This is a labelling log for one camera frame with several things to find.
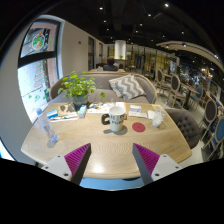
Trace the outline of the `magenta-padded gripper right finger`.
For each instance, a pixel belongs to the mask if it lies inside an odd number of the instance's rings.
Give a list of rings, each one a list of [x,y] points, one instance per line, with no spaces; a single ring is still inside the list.
[[[181,170],[167,154],[158,155],[136,143],[133,144],[132,153],[145,185]]]

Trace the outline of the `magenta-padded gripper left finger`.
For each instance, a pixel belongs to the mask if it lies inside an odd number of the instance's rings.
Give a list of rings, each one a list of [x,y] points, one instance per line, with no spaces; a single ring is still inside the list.
[[[66,155],[56,155],[43,170],[79,185],[91,155],[91,144],[85,144]]]

